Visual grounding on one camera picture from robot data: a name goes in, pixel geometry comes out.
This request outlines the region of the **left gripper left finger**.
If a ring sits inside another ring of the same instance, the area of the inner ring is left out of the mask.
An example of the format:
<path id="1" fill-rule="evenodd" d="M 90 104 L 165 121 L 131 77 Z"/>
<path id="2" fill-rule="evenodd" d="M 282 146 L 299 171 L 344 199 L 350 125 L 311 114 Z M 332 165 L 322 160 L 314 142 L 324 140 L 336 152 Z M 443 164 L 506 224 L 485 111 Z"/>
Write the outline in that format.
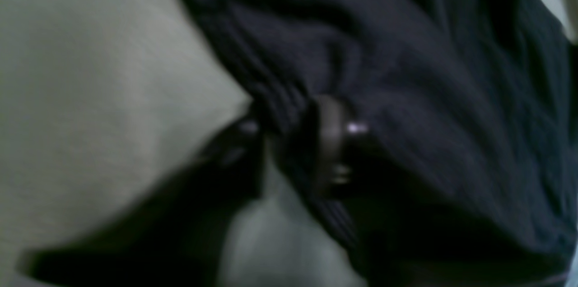
<path id="1" fill-rule="evenodd" d="M 263 136 L 244 116 L 120 218 L 34 250 L 23 274 L 62 287 L 214 287 L 233 217 L 259 194 Z"/>

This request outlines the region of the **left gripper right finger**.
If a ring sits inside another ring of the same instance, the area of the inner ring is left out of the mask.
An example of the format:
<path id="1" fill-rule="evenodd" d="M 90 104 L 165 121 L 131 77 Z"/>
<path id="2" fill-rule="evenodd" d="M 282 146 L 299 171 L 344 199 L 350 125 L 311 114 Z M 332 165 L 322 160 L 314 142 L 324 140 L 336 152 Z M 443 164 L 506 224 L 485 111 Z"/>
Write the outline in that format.
<path id="1" fill-rule="evenodd" d="M 324 199 L 345 199 L 364 185 L 370 130 L 347 101 L 318 96 L 314 104 L 316 153 L 312 187 Z"/>

